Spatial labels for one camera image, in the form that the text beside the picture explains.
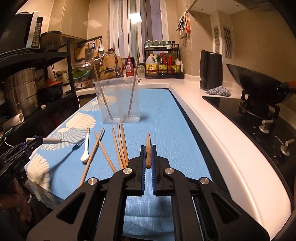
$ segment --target blue tablecloth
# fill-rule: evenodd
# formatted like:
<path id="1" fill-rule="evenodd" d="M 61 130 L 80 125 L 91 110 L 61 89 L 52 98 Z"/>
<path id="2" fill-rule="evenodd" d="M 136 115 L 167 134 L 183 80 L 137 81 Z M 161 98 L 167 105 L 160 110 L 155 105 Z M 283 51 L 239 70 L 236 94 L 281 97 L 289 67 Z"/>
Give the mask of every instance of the blue tablecloth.
<path id="1" fill-rule="evenodd" d="M 163 89 L 139 90 L 140 115 L 137 123 L 124 124 L 129 159 L 140 154 L 141 145 L 146 145 L 147 132 L 157 154 L 166 157 L 170 166 L 187 177 L 210 178 L 200 149 L 171 93 Z M 91 128 L 89 152 L 95 136 L 104 124 L 96 98 L 80 108 L 57 127 L 48 137 L 78 141 Z M 119 164 L 114 148 L 111 125 L 105 126 L 102 144 L 115 168 Z M 84 170 L 80 157 L 84 146 L 62 143 L 42 145 L 31 156 L 26 166 L 29 181 L 39 200 L 48 207 L 56 207 L 66 199 L 79 184 Z M 90 165 L 86 180 L 90 177 L 105 179 L 113 174 L 102 151 L 98 148 Z M 155 197 L 152 192 L 151 169 L 146 170 L 145 195 L 128 197 L 124 221 L 124 235 L 150 240 L 174 240 L 173 218 L 170 197 Z"/>

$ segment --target chopstick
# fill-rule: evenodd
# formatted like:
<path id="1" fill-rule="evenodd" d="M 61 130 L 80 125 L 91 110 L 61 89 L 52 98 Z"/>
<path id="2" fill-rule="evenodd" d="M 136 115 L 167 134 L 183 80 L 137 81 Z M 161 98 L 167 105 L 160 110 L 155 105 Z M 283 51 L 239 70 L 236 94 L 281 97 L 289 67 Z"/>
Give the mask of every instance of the chopstick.
<path id="1" fill-rule="evenodd" d="M 108 106 L 108 104 L 107 104 L 107 101 L 106 101 L 106 99 L 105 99 L 105 96 L 104 96 L 104 93 L 103 93 L 103 90 L 102 90 L 102 87 L 101 87 L 101 84 L 100 84 L 100 81 L 99 81 L 98 72 L 97 72 L 97 70 L 96 70 L 96 65 L 95 65 L 95 62 L 94 62 L 94 50 L 92 50 L 92 54 L 93 54 L 93 55 L 92 55 L 92 57 L 93 57 L 93 66 L 94 66 L 94 72 L 95 72 L 95 74 L 96 74 L 96 80 L 97 80 L 97 82 L 98 82 L 98 86 L 99 86 L 99 89 L 100 89 L 100 92 L 101 92 L 102 98 L 103 98 L 103 100 L 104 100 L 105 106 L 106 106 L 106 108 L 107 108 L 108 114 L 109 114 L 109 116 L 110 116 L 110 119 L 113 120 L 112 115 L 111 115 L 111 112 L 110 112 L 110 109 L 109 109 L 109 106 Z"/>
<path id="2" fill-rule="evenodd" d="M 136 72 L 135 72 L 135 78 L 133 80 L 133 87 L 131 89 L 131 99 L 130 99 L 130 105 L 128 107 L 128 117 L 131 113 L 131 103 L 133 101 L 133 91 L 135 89 L 135 85 L 136 85 L 136 80 L 137 80 L 137 72 L 138 72 L 138 65 L 139 65 L 139 61 L 140 61 L 140 53 L 138 54 L 138 62 L 137 62 L 137 66 L 136 66 Z"/>
<path id="3" fill-rule="evenodd" d="M 111 162 L 111 159 L 109 158 L 107 152 L 105 151 L 105 148 L 103 147 L 103 145 L 102 145 L 102 143 L 101 143 L 101 141 L 100 141 L 100 139 L 99 139 L 97 133 L 94 132 L 94 135 L 96 136 L 97 140 L 99 140 L 99 146 L 101 147 L 102 152 L 103 152 L 103 154 L 104 154 L 104 156 L 105 156 L 107 162 L 109 163 L 109 165 L 110 165 L 112 171 L 113 171 L 114 173 L 116 173 L 117 171 L 116 171 L 115 167 L 113 166 L 113 163 Z"/>
<path id="4" fill-rule="evenodd" d="M 117 123 L 117 133 L 118 133 L 119 148 L 120 148 L 120 153 L 121 153 L 122 164 L 123 164 L 123 167 L 126 168 L 127 165 L 126 165 L 126 159 L 124 157 L 124 152 L 123 152 L 123 147 L 122 147 L 122 141 L 121 141 L 121 133 L 120 133 L 119 123 Z"/>
<path id="5" fill-rule="evenodd" d="M 122 137 L 122 147 L 123 147 L 123 153 L 126 160 L 126 166 L 128 166 L 128 150 L 126 148 L 126 137 L 124 135 L 124 129 L 123 124 L 121 123 L 121 137 Z"/>
<path id="6" fill-rule="evenodd" d="M 78 187 L 80 187 L 80 186 L 84 183 L 84 180 L 85 180 L 86 174 L 87 174 L 87 172 L 88 172 L 88 170 L 89 170 L 89 166 L 90 166 L 90 164 L 91 164 L 92 158 L 94 157 L 94 153 L 95 153 L 96 148 L 97 148 L 97 146 L 98 146 L 98 144 L 99 144 L 99 141 L 100 141 L 101 135 L 102 135 L 102 133 L 103 133 L 103 130 L 104 130 L 104 127 L 102 127 L 99 136 L 96 137 L 96 142 L 95 142 L 95 144 L 94 144 L 94 146 L 93 146 L 93 149 L 92 149 L 92 151 L 91 151 L 91 154 L 89 155 L 89 159 L 87 160 L 87 163 L 86 163 L 86 166 L 85 166 L 84 171 L 83 171 L 83 173 L 82 173 L 82 176 L 81 176 L 81 179 L 80 179 L 80 182 L 79 182 L 79 186 L 78 186 Z"/>
<path id="7" fill-rule="evenodd" d="M 146 141 L 146 168 L 151 168 L 151 142 L 150 142 L 150 134 L 147 133 L 147 141 Z"/>
<path id="8" fill-rule="evenodd" d="M 119 162 L 119 166 L 120 166 L 120 169 L 123 169 L 123 164 L 122 164 L 121 156 L 120 156 L 120 153 L 119 153 L 119 149 L 118 149 L 117 140 L 116 140 L 116 136 L 115 136 L 113 125 L 111 125 L 111 129 L 112 129 L 113 140 L 114 140 L 114 145 L 115 145 L 115 150 L 116 150 L 116 154 L 117 154 L 117 159 L 118 159 L 118 162 Z"/>

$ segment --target human hand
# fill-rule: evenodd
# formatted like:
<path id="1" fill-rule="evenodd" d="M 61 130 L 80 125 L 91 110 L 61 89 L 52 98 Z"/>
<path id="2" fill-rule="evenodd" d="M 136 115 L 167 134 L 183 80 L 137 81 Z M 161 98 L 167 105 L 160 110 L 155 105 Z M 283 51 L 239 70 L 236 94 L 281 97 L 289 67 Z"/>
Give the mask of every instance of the human hand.
<path id="1" fill-rule="evenodd" d="M 21 220 L 30 222 L 32 220 L 30 206 L 15 178 L 9 184 L 9 191 L 11 194 L 0 194 L 0 207 L 4 210 L 14 207 L 20 214 Z"/>

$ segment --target faucet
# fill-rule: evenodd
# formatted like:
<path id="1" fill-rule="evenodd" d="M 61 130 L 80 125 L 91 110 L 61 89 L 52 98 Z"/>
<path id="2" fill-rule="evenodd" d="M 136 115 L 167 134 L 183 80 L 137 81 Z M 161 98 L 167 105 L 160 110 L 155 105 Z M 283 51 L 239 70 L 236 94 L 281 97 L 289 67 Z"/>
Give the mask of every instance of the faucet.
<path id="1" fill-rule="evenodd" d="M 115 78 L 121 78 L 124 77 L 123 74 L 119 74 L 120 68 L 118 68 L 118 61 L 117 61 L 117 56 L 114 52 L 112 51 L 107 51 L 105 53 L 103 53 L 102 57 L 101 57 L 101 61 L 100 61 L 100 66 L 103 65 L 103 60 L 105 58 L 106 55 L 110 55 L 112 54 L 115 57 Z"/>

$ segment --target metal screw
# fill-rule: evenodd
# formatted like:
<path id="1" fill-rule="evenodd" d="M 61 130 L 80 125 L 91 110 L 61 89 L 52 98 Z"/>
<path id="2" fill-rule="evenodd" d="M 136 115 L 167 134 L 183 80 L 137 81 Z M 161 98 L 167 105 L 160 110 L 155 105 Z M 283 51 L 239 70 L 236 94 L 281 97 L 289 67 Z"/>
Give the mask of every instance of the metal screw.
<path id="1" fill-rule="evenodd" d="M 171 168 L 171 167 L 168 167 L 168 168 L 165 169 L 165 173 L 166 173 L 166 174 L 173 174 L 174 171 L 175 171 L 175 170 L 174 170 L 173 168 Z"/>
<path id="2" fill-rule="evenodd" d="M 88 183 L 89 185 L 94 185 L 94 184 L 97 183 L 97 179 L 94 178 L 94 177 L 92 177 L 92 178 L 90 178 L 90 179 L 87 181 L 87 183 Z"/>
<path id="3" fill-rule="evenodd" d="M 210 183 L 210 180 L 206 177 L 203 177 L 201 180 L 200 180 L 201 184 L 203 185 L 207 185 Z"/>
<path id="4" fill-rule="evenodd" d="M 131 169 L 131 168 L 129 168 L 129 167 L 123 169 L 123 173 L 124 173 L 124 174 L 131 174 L 132 171 L 133 171 L 133 169 Z"/>

